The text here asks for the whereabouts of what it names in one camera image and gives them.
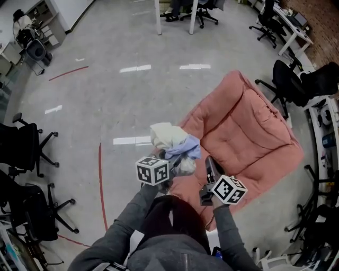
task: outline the wall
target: wall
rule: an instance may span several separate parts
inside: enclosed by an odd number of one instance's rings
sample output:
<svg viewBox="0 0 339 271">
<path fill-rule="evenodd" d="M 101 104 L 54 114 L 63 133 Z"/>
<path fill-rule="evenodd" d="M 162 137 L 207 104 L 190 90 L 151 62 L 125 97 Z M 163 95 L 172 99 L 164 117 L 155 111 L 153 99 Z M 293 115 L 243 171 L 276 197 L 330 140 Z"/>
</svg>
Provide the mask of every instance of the wall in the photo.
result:
<svg viewBox="0 0 339 271">
<path fill-rule="evenodd" d="M 334 61 L 339 64 L 339 9 L 332 0 L 281 0 L 284 8 L 299 11 L 312 27 L 313 45 L 306 55 L 318 67 Z"/>
<path fill-rule="evenodd" d="M 61 24 L 65 30 L 72 28 L 92 1 L 94 0 L 51 0 L 55 9 L 63 17 L 64 22 L 61 21 Z"/>
<path fill-rule="evenodd" d="M 2 31 L 2 33 L 0 33 L 0 43 L 14 41 L 13 13 L 18 9 L 26 12 L 38 1 L 39 0 L 7 0 L 0 7 L 0 30 Z"/>
</svg>

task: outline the pink armchair cushion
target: pink armchair cushion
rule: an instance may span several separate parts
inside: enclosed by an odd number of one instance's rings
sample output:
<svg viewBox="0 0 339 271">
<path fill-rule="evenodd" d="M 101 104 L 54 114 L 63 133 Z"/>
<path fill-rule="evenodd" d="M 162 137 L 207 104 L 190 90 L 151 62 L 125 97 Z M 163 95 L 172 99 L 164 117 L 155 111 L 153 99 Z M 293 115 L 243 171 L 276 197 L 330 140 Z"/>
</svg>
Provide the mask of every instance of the pink armchair cushion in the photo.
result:
<svg viewBox="0 0 339 271">
<path fill-rule="evenodd" d="M 219 86 L 184 119 L 181 127 L 200 138 L 202 158 L 192 176 L 177 177 L 171 194 L 189 202 L 205 223 L 212 208 L 200 206 L 199 190 L 206 183 L 205 158 L 212 155 L 226 174 L 236 175 L 248 188 L 236 211 L 293 171 L 303 152 L 276 108 L 239 71 Z M 212 222 L 208 229 L 215 228 Z"/>
</svg>

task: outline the concrete floor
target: concrete floor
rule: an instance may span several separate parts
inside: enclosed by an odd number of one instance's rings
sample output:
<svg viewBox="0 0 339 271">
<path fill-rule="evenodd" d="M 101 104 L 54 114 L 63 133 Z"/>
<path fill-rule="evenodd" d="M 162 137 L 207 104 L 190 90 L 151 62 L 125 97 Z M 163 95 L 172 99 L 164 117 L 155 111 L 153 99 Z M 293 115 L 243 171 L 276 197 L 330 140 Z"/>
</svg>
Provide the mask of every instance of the concrete floor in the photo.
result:
<svg viewBox="0 0 339 271">
<path fill-rule="evenodd" d="M 61 215 L 80 233 L 73 234 L 60 225 L 60 235 L 91 245 L 105 233 L 99 191 L 100 143 L 104 204 L 110 225 L 139 190 L 135 161 L 152 150 L 151 146 L 113 145 L 113 138 L 147 136 L 149 126 L 157 122 L 178 123 L 233 69 L 250 80 L 270 82 L 274 62 L 282 59 L 288 63 L 278 56 L 281 43 L 273 49 L 268 40 L 257 41 L 259 34 L 248 29 L 257 18 L 249 6 L 226 0 L 224 11 L 211 14 L 219 19 L 219 25 L 206 22 L 200 29 L 197 22 L 194 35 L 189 35 L 189 20 L 162 20 L 163 34 L 158 36 L 152 0 L 97 0 L 62 46 L 54 50 L 54 60 L 45 74 L 31 74 L 22 94 L 12 95 L 16 100 L 10 103 L 6 123 L 18 111 L 27 122 L 37 123 L 44 135 L 59 132 L 44 151 L 60 162 L 60 168 L 42 161 L 44 179 L 37 178 L 35 172 L 20 179 L 39 183 L 44 189 L 46 183 L 55 183 L 59 203 L 76 199 L 76 205 Z M 306 69 L 311 68 L 305 55 L 301 60 Z M 209 64 L 211 68 L 179 69 L 188 64 Z M 119 73 L 122 68 L 142 65 L 151 65 L 151 70 Z M 89 67 L 48 81 L 82 66 Z M 260 88 L 268 98 L 273 97 L 269 90 Z M 59 105 L 62 110 L 45 114 Z M 284 251 L 291 234 L 283 228 L 297 219 L 297 203 L 304 203 L 311 192 L 303 166 L 314 165 L 313 132 L 305 112 L 293 104 L 289 112 L 305 159 L 277 186 L 235 214 L 249 250 L 259 246 L 275 254 Z M 66 270 L 85 248 L 63 238 L 43 244 L 65 262 L 51 270 Z M 49 252 L 46 257 L 58 261 Z"/>
</svg>

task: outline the white cloth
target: white cloth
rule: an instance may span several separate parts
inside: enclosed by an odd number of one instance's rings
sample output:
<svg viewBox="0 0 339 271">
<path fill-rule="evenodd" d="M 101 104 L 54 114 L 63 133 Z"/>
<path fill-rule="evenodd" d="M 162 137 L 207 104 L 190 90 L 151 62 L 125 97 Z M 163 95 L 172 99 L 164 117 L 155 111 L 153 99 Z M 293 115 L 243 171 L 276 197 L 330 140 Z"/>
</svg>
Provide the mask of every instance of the white cloth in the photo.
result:
<svg viewBox="0 0 339 271">
<path fill-rule="evenodd" d="M 160 150 L 173 148 L 184 142 L 188 134 L 178 126 L 169 122 L 156 123 L 150 126 L 150 140 L 154 147 Z M 195 171 L 195 161 L 188 156 L 174 169 L 176 176 L 192 175 Z"/>
<path fill-rule="evenodd" d="M 150 140 L 160 150 L 173 148 L 184 142 L 188 134 L 178 126 L 169 122 L 156 123 L 150 126 Z"/>
</svg>

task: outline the computer monitor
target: computer monitor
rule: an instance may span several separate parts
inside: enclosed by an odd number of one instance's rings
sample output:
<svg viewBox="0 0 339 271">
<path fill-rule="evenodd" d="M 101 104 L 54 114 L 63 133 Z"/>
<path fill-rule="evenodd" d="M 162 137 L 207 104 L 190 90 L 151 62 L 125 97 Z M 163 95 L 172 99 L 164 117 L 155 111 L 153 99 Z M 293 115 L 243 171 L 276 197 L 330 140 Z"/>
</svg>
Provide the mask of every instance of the computer monitor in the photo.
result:
<svg viewBox="0 0 339 271">
<path fill-rule="evenodd" d="M 302 28 L 307 24 L 307 20 L 299 12 L 295 14 L 295 19 L 300 23 Z"/>
</svg>

